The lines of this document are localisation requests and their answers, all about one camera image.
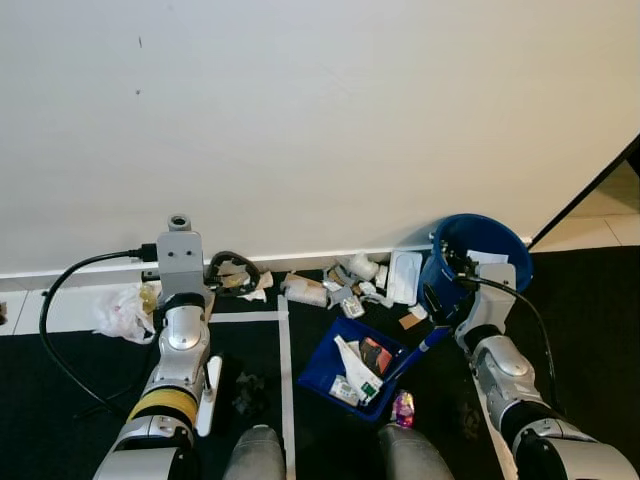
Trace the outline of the blue long-handled dustpan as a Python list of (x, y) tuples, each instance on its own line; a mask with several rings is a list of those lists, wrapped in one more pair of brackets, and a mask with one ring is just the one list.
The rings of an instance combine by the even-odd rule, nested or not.
[[(325, 333), (323, 342), (317, 344), (312, 353), (310, 361), (300, 374), (297, 384), (314, 390), (320, 397), (326, 401), (338, 404), (342, 408), (346, 408), (357, 419), (366, 422), (374, 422), (384, 419), (387, 415), (389, 404), (393, 403), (393, 399), (397, 397), (397, 383), (404, 374), (420, 361), (425, 352), (431, 347), (442, 342), (442, 340), (452, 337), (453, 328), (449, 326), (438, 326), (430, 330), (424, 339), (417, 346), (403, 346), (398, 340), (390, 338), (389, 335), (379, 332), (372, 326), (360, 323), (360, 321), (349, 319), (349, 317), (338, 316), (329, 326), (328, 332)], [(347, 404), (343, 399), (334, 397), (332, 387), (334, 380), (339, 375), (346, 375), (346, 365), (340, 355), (340, 348), (334, 342), (335, 338), (342, 340), (362, 340), (365, 337), (374, 339), (380, 346), (387, 347), (390, 351), (390, 367), (387, 378), (383, 379), (383, 384), (378, 388), (375, 396), (370, 396), (364, 404)]]

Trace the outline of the white floor tape strip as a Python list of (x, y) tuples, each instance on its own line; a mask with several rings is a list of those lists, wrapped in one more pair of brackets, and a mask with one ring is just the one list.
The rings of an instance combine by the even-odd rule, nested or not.
[(210, 317), (211, 324), (227, 323), (278, 323), (287, 312), (278, 310), (230, 312), (230, 314), (214, 314)]
[(294, 399), (291, 356), (291, 325), (289, 325), (289, 301), (284, 294), (276, 297), (276, 323), (279, 333), (280, 353), (280, 406), (282, 406), (282, 445), (285, 463), (285, 480), (296, 480), (296, 440), (294, 440)]

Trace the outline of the small black crumpled scrap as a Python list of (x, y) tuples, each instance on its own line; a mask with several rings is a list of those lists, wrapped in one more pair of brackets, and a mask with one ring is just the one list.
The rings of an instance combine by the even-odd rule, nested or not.
[(259, 375), (241, 372), (234, 383), (232, 406), (239, 415), (259, 415), (266, 406), (265, 380)]

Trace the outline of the white flat plastic container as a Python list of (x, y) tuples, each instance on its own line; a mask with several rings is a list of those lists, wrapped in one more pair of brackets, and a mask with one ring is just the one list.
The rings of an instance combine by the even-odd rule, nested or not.
[(417, 251), (393, 251), (387, 275), (387, 297), (398, 305), (413, 306), (417, 303), (417, 288), (422, 255)]

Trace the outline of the white paper sheet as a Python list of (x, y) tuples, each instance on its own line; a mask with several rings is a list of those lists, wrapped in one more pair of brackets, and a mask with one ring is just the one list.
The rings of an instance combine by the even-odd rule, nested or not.
[(485, 265), (515, 265), (513, 264), (513, 262), (511, 262), (511, 260), (509, 260), (508, 253), (492, 253), (477, 250), (468, 250), (466, 252), (466, 255), (468, 260), (474, 262), (474, 264), (476, 265), (476, 269), (480, 269), (480, 266)]

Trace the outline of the blue plastic bucket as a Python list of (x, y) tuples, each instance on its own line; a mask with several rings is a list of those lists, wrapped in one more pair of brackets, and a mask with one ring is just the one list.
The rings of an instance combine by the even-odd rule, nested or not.
[(516, 291), (524, 292), (532, 279), (532, 259), (526, 244), (511, 229), (484, 215), (463, 212), (439, 220), (431, 233), (431, 250), (422, 264), (417, 288), (419, 305), (429, 311), (425, 301), (426, 283), (457, 283), (463, 288), (462, 303), (468, 300), (474, 289), (454, 280), (458, 269), (449, 264), (449, 252), (465, 256), (468, 250), (492, 253), (508, 253), (515, 264)]

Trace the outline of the black orange snack packet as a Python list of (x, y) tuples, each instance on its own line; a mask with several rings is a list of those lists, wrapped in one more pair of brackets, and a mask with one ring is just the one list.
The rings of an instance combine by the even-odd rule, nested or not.
[(387, 347), (370, 337), (365, 337), (358, 343), (358, 355), (367, 369), (378, 378), (384, 378), (387, 375), (390, 361), (394, 358)]

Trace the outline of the white plastic bottle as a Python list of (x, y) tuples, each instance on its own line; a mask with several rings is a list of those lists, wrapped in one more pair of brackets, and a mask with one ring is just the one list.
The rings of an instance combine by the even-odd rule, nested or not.
[(387, 283), (387, 266), (369, 259), (366, 253), (355, 253), (342, 261), (349, 274), (357, 276), (361, 282), (371, 282), (375, 287), (383, 288)]

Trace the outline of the white crumpled plastic bag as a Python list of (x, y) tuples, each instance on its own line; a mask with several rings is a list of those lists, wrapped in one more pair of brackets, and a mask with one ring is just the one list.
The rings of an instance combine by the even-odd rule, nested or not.
[(150, 344), (156, 335), (154, 311), (159, 288), (137, 283), (106, 293), (93, 307), (96, 328), (93, 333), (122, 338), (129, 342)]

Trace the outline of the grey left robot leg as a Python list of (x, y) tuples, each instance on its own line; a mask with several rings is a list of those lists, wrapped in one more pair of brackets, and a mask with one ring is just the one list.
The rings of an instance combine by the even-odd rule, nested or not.
[(221, 480), (285, 480), (285, 452), (273, 428), (255, 425), (239, 436)]

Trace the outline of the grey robot leg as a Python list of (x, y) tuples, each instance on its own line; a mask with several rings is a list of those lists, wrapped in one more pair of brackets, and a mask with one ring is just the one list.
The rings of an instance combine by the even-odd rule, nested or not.
[(221, 480), (285, 480), (285, 452), (273, 428), (255, 425), (239, 436)]
[(378, 431), (387, 480), (454, 480), (438, 449), (420, 431), (384, 425)]

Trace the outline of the small grey white carton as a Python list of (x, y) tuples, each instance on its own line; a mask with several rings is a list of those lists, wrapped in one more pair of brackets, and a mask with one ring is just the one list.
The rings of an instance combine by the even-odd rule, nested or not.
[(330, 306), (337, 306), (344, 317), (348, 319), (360, 319), (366, 314), (361, 298), (351, 288), (339, 288), (338, 291), (329, 292)]

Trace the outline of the white flat paper package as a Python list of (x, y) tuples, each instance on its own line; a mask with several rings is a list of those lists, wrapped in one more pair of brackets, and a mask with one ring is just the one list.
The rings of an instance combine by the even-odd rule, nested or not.
[(369, 404), (372, 398), (378, 396), (384, 384), (383, 379), (365, 361), (358, 340), (346, 340), (340, 335), (335, 335), (333, 342), (337, 344), (340, 361), (344, 367), (342, 376), (346, 380), (348, 390), (351, 390), (349, 398), (357, 399), (360, 406)]

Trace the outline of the purple foil wrapper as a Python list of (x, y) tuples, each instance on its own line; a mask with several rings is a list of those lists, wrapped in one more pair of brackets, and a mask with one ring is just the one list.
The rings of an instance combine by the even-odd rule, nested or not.
[(390, 406), (390, 419), (399, 428), (412, 429), (415, 424), (415, 398), (407, 390), (399, 389)]

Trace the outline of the small white box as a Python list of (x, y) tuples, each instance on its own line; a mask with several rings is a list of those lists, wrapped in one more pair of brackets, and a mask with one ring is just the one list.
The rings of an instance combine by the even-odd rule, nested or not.
[(352, 387), (346, 376), (342, 375), (334, 376), (332, 384), (330, 384), (329, 396), (352, 407), (360, 406), (362, 398), (364, 398), (360, 390)]

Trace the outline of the white baseboard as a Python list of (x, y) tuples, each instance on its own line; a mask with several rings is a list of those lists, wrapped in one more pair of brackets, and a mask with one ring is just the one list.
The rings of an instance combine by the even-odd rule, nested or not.
[[(358, 253), (357, 250), (305, 252), (298, 255), (252, 257), (260, 268), (273, 273), (328, 268)], [(111, 260), (82, 268), (70, 276), (52, 301), (47, 329), (50, 332), (88, 332), (96, 328), (93, 307), (101, 296), (125, 285), (140, 282), (143, 271), (154, 269), (155, 262)], [(44, 305), (44, 293), (58, 278), (59, 270), (35, 271), (31, 274), (0, 275), (0, 302), (12, 307), (12, 324), (0, 326), (0, 335), (27, 335), (38, 332), (38, 315)], [(252, 301), (251, 311), (275, 310), (268, 302)], [(230, 303), (218, 301), (214, 314), (230, 314)]]

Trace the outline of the grey right robot leg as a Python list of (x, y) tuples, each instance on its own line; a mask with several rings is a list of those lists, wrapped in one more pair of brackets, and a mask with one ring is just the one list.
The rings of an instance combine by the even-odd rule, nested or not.
[(378, 431), (387, 480), (454, 480), (438, 449), (420, 431), (384, 425)]

